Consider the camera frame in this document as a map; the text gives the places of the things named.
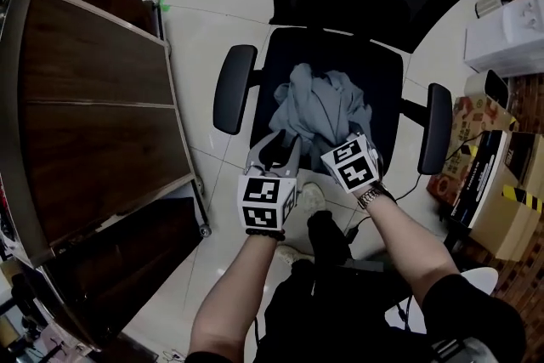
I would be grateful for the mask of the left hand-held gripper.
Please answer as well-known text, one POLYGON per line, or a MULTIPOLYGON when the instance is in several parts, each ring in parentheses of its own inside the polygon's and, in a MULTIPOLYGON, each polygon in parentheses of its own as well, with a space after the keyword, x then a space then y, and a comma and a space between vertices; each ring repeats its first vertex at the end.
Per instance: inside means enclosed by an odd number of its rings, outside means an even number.
POLYGON ((247 155, 248 167, 238 178, 236 197, 241 225, 246 230, 281 232, 297 204, 302 138, 297 135, 292 140, 288 166, 264 167, 281 162, 285 136, 285 129, 270 133, 247 155))

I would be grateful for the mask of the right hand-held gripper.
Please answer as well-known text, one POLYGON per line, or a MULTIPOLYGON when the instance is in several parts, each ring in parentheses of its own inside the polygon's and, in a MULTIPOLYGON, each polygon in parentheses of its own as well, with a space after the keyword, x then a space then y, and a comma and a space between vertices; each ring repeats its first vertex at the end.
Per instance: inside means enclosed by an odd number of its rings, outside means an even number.
POLYGON ((381 178, 380 157, 364 134, 350 134, 343 145, 325 153, 320 159, 347 193, 381 178))

